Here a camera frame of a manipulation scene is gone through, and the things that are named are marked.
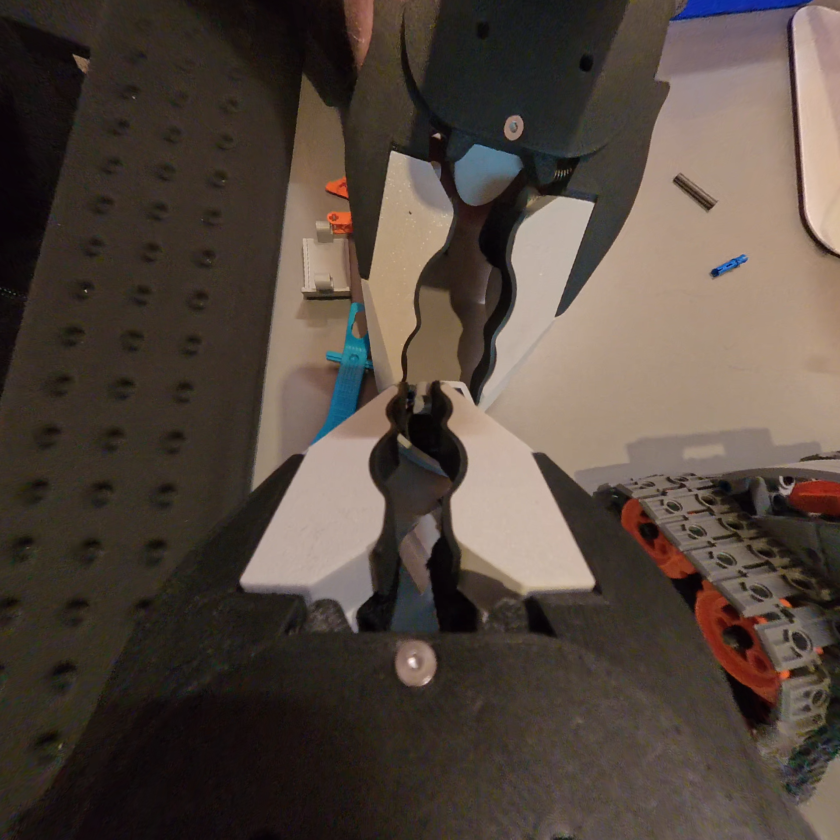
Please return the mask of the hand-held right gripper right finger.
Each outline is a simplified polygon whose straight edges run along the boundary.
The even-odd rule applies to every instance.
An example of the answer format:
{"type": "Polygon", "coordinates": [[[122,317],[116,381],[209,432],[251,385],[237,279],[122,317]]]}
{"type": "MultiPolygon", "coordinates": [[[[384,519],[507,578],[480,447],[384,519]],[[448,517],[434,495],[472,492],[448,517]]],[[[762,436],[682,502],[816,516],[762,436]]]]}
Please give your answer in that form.
{"type": "Polygon", "coordinates": [[[484,614],[506,600],[592,595],[593,572],[535,453],[458,387],[429,387],[442,441],[455,450],[442,529],[457,592],[484,614]]]}

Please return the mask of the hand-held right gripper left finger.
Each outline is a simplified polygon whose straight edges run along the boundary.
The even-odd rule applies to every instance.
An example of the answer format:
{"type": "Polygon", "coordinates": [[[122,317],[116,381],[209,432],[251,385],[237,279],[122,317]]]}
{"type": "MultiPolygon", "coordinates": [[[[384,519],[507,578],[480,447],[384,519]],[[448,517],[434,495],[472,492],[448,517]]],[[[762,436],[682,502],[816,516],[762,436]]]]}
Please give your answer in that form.
{"type": "Polygon", "coordinates": [[[407,385],[392,385],[312,444],[240,578],[247,593],[357,611],[398,581],[397,544],[418,515],[418,468],[397,435],[407,385]]]}

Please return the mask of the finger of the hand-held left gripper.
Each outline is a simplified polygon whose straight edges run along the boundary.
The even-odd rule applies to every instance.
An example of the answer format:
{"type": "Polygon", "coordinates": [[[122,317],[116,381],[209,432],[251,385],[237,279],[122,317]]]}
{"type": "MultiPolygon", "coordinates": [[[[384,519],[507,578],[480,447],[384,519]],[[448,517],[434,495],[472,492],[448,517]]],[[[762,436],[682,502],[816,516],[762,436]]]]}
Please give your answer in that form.
{"type": "Polygon", "coordinates": [[[436,165],[390,153],[371,268],[361,280],[378,392],[407,378],[407,348],[421,325],[418,288],[452,238],[454,205],[436,165]]]}
{"type": "Polygon", "coordinates": [[[486,352],[473,374],[479,407],[498,399],[552,327],[594,208],[580,197],[536,196],[516,216],[500,259],[500,296],[486,323],[486,352]]]}

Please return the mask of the blue toy wrench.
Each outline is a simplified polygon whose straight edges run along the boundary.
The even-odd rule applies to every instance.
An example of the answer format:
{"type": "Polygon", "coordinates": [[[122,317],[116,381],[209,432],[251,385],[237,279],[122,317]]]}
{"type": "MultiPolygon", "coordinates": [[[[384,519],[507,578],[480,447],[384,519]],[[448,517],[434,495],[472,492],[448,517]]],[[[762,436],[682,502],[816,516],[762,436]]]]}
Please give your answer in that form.
{"type": "Polygon", "coordinates": [[[364,374],[373,370],[370,341],[366,334],[357,334],[357,318],[364,313],[364,305],[354,302],[350,306],[343,349],[341,353],[327,353],[327,360],[339,366],[327,417],[312,440],[316,444],[343,424],[356,411],[364,374]]]}

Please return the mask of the grey toy wheel frame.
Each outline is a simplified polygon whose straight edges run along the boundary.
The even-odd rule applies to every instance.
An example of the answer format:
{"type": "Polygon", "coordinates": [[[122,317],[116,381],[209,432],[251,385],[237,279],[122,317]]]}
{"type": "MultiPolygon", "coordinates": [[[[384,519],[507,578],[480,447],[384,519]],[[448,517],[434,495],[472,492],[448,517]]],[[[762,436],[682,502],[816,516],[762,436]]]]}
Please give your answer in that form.
{"type": "Polygon", "coordinates": [[[475,407],[460,381],[420,382],[408,388],[405,411],[398,424],[401,444],[428,459],[440,460],[456,448],[450,420],[459,407],[475,407]]]}

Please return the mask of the small black toy pin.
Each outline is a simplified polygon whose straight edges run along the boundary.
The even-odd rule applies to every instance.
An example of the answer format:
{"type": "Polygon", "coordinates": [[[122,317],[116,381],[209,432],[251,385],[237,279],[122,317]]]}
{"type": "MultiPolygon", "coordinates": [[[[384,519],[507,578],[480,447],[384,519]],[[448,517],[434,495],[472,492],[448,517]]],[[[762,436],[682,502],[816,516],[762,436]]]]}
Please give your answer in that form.
{"type": "Polygon", "coordinates": [[[692,201],[702,207],[706,212],[709,212],[718,204],[718,200],[710,195],[703,188],[698,186],[690,180],[685,174],[678,173],[673,178],[673,183],[686,194],[692,201]]]}

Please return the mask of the black perforated mat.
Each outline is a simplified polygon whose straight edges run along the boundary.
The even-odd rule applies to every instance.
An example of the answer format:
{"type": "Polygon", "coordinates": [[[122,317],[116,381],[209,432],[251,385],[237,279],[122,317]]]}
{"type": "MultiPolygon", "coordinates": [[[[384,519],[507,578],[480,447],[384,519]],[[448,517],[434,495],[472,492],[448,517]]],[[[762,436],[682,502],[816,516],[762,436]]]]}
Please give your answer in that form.
{"type": "Polygon", "coordinates": [[[107,2],[2,397],[2,832],[248,493],[301,87],[282,2],[107,2]]]}

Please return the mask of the grey orange tracked toy robot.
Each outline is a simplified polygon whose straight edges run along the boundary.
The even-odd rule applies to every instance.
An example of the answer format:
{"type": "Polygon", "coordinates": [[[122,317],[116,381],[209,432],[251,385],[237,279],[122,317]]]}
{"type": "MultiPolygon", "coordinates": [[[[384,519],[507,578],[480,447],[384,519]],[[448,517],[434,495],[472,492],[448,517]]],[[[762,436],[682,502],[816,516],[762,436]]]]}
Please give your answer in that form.
{"type": "Polygon", "coordinates": [[[688,601],[762,756],[807,802],[839,751],[838,453],[594,495],[688,601]]]}

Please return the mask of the white book stand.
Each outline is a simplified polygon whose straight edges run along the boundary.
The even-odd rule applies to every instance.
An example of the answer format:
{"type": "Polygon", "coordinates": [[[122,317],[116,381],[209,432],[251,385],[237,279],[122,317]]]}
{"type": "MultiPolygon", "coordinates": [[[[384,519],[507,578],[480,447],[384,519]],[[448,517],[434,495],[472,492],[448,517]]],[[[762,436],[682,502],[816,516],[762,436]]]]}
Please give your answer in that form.
{"type": "Polygon", "coordinates": [[[839,11],[809,3],[787,30],[801,220],[839,257],[839,11]]]}

